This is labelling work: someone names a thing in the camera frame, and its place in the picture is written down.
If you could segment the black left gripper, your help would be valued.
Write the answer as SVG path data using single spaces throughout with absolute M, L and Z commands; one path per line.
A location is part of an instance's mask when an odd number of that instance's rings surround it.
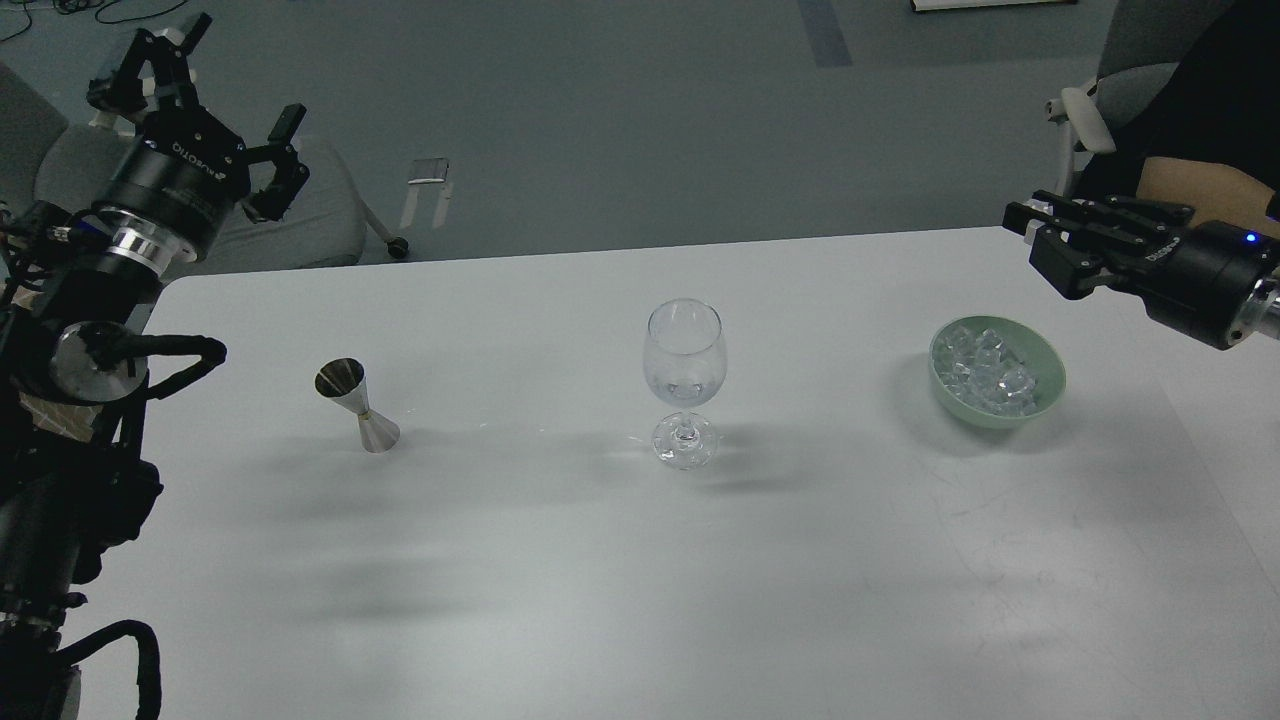
M 201 106 L 189 55 L 211 24 L 201 12 L 156 33 L 136 29 L 87 88 L 91 127 L 114 129 L 122 118 L 138 126 L 146 118 L 92 205 L 115 228 L 108 251 L 143 266 L 206 260 L 242 199 L 250 222 L 282 220 L 310 178 L 294 149 L 303 104 L 284 106 L 266 142 L 248 149 Z M 250 192 L 248 168 L 260 164 L 271 165 L 271 178 Z

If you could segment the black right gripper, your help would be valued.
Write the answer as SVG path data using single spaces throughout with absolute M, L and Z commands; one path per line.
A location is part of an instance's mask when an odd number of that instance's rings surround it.
M 1028 233 L 1030 266 L 1064 299 L 1098 288 L 1135 296 L 1149 319 L 1216 350 L 1253 334 L 1277 340 L 1277 240 L 1222 222 L 1175 236 L 1194 214 L 1179 202 L 1037 190 L 1004 209 L 1002 228 Z

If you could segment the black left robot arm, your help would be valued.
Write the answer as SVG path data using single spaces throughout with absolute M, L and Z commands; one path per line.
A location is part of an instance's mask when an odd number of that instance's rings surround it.
M 138 719 L 163 707 L 154 629 L 120 620 L 65 643 L 102 556 L 137 539 L 163 492 L 142 456 L 152 401 L 227 357 L 200 334 L 134 328 L 177 264 L 205 260 L 227 218 L 280 220 L 310 177 L 293 146 L 293 104 L 247 145 L 198 100 L 189 55 L 211 17 L 137 29 L 90 83 L 90 104 L 134 138 L 78 211 L 35 202 L 3 217 L 3 716 L 73 719 L 81 666 L 136 646 Z

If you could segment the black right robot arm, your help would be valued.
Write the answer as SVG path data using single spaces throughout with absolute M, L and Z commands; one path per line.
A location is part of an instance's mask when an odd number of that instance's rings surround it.
M 1098 288 L 1139 299 L 1146 315 L 1216 350 L 1279 336 L 1277 240 L 1224 222 L 1192 225 L 1192 206 L 1037 191 L 1010 202 L 1002 227 L 1064 299 Z

